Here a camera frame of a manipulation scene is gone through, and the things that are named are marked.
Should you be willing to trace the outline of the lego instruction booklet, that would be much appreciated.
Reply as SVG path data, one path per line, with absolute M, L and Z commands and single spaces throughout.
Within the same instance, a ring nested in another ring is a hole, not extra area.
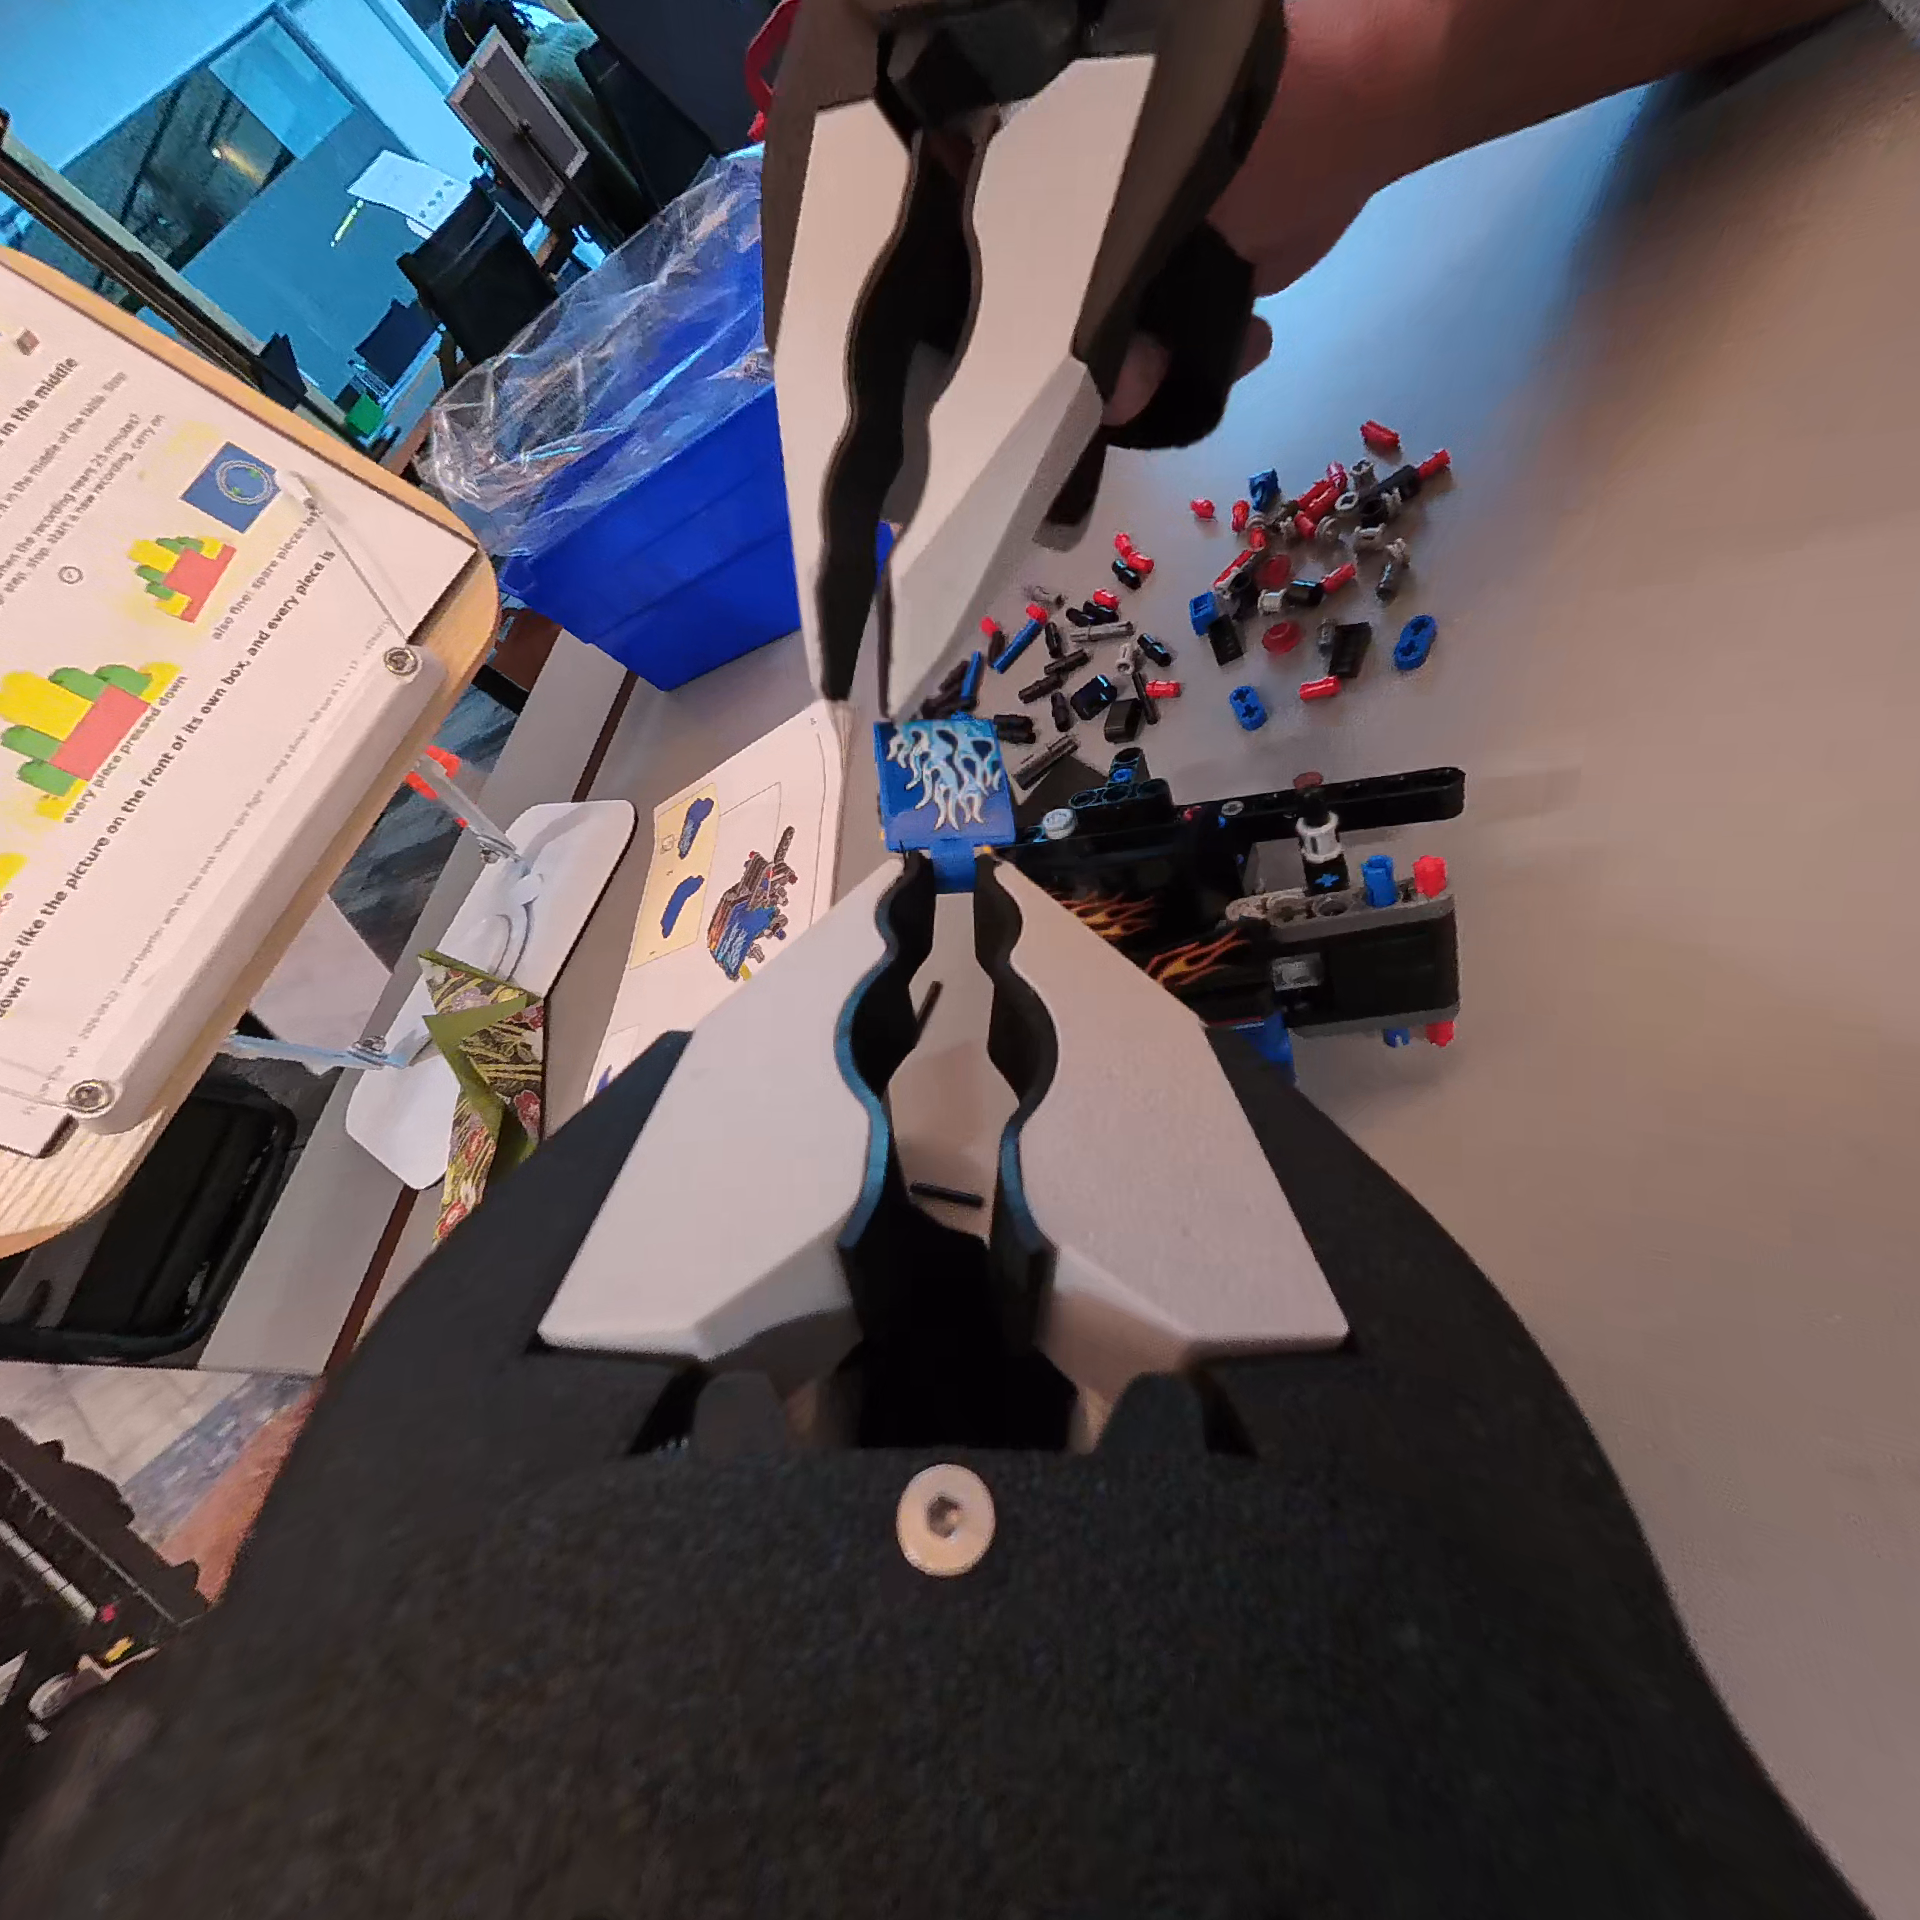
M 833 910 L 848 714 L 811 703 L 654 811 L 654 851 L 587 1094 L 698 1027 Z

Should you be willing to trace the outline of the blue lego panel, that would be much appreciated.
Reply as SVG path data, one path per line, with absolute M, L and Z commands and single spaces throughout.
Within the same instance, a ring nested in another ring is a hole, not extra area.
M 873 726 L 880 833 L 921 854 L 943 897 L 976 890 L 976 861 L 1017 842 L 1017 806 L 995 725 L 971 714 Z

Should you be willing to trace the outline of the white sign holder base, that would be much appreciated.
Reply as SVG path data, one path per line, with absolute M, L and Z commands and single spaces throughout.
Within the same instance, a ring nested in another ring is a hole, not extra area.
M 512 854 L 490 859 L 436 950 L 547 997 L 628 851 L 636 809 L 625 801 L 539 804 L 508 829 Z M 427 1036 L 426 961 L 375 1062 L 352 1085 L 345 1131 L 406 1189 L 440 1183 L 449 1167 L 458 1079 Z

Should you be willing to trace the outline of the green patterned paper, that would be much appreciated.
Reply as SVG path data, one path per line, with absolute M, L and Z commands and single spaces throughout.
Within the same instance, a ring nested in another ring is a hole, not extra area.
M 545 997 L 443 950 L 422 956 L 424 1018 L 455 1081 L 436 1241 L 483 1205 L 495 1177 L 545 1139 Z

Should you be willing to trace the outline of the black office chair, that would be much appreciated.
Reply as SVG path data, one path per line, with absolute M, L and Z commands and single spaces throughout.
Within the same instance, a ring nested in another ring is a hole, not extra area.
M 398 257 L 398 269 L 471 367 L 512 347 L 560 301 L 553 278 L 480 182 L 470 182 L 447 221 Z

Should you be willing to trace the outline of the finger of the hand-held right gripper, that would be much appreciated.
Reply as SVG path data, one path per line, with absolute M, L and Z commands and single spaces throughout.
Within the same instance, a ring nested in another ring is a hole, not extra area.
M 766 301 L 784 500 L 814 690 L 848 701 L 873 639 L 873 694 L 898 701 L 896 589 L 880 527 L 906 531 L 928 467 L 921 156 L 876 91 L 811 114 L 800 174 L 769 153 L 763 239 L 798 189 L 782 300 Z
M 1104 399 L 1075 331 L 1154 68 L 1152 54 L 1070 63 L 976 166 L 976 297 L 889 562 L 884 716 L 913 706 L 975 630 L 1094 442 Z

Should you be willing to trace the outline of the clear plastic bag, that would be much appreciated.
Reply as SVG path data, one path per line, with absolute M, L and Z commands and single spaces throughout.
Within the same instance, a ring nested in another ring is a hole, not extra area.
M 424 487 L 492 556 L 537 553 L 766 395 L 763 147 L 713 157 L 432 407 Z

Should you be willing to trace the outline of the black flame-print lego model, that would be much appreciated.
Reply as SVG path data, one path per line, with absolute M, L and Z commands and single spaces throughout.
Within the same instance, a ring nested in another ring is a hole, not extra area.
M 1450 1044 L 1460 1004 L 1450 867 L 1358 853 L 1354 839 L 1442 825 L 1457 765 L 1179 803 L 1138 751 L 1083 789 L 1054 833 L 1032 818 L 1002 854 L 1210 1027 L 1260 1038 L 1378 1033 Z

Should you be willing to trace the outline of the person's right forearm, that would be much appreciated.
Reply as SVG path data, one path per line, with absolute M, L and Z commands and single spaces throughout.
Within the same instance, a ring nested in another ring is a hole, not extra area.
M 1452 157 L 1626 89 L 1819 30 L 1848 2 L 1454 5 L 1430 157 Z

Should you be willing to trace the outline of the computer monitor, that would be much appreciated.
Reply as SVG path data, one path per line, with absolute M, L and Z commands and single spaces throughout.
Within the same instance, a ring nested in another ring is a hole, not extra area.
M 475 44 L 449 108 L 537 213 L 551 213 L 586 175 L 587 147 L 502 27 Z

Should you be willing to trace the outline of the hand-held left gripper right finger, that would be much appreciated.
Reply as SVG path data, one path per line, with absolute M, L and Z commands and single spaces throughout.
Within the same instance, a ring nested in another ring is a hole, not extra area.
M 1002 1198 L 1041 1237 L 1038 1341 L 1115 1409 L 1143 1375 L 1351 1332 L 1210 1030 L 1008 861 L 976 877 L 998 1010 L 1041 1009 Z

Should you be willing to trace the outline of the person's right hand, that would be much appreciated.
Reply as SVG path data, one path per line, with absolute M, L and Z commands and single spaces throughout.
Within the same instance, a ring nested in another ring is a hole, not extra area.
M 1231 379 L 1271 353 L 1255 307 L 1311 269 L 1382 187 L 1473 145 L 1521 73 L 1531 5 L 1289 5 L 1275 101 L 1208 229 L 1252 274 Z

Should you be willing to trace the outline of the white paper sheet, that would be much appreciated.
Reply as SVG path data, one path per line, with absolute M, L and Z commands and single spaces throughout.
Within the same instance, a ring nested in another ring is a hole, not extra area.
M 398 150 L 380 150 L 348 186 L 355 203 L 380 206 L 400 214 L 422 237 L 440 233 L 467 202 L 470 189 L 470 181 L 458 181 L 440 166 Z

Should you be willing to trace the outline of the pile of small lego pieces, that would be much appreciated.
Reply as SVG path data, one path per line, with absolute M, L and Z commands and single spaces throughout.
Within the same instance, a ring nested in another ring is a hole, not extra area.
M 1435 647 L 1412 606 L 1412 538 L 1452 454 L 1376 417 L 1320 468 L 1246 470 L 1231 495 L 1171 498 L 1110 527 L 1104 571 L 1022 564 L 976 650 L 898 721 L 995 725 L 1015 795 L 1082 762 L 1138 751 L 1167 772 L 1176 725 L 1260 738 L 1296 709 L 1337 703 L 1375 667 L 1409 679 Z

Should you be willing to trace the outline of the black plastic bin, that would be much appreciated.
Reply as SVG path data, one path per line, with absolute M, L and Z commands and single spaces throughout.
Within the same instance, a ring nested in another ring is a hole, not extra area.
M 2 1361 L 199 1358 L 298 1164 L 302 1117 L 254 1074 L 211 1069 L 130 1181 L 2 1262 Z

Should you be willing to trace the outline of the blue plastic bin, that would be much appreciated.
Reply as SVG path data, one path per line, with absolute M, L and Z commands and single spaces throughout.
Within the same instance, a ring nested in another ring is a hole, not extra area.
M 674 690 L 800 627 L 778 398 L 761 390 L 657 470 L 560 494 L 559 535 L 502 558 L 503 593 Z

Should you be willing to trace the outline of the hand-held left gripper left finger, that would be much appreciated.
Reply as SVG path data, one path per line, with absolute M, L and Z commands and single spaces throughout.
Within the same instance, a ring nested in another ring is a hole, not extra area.
M 759 1371 L 782 1396 L 860 1341 L 847 1243 L 896 1183 L 889 1085 L 919 1042 L 928 857 L 894 854 L 691 1033 L 539 1338 Z

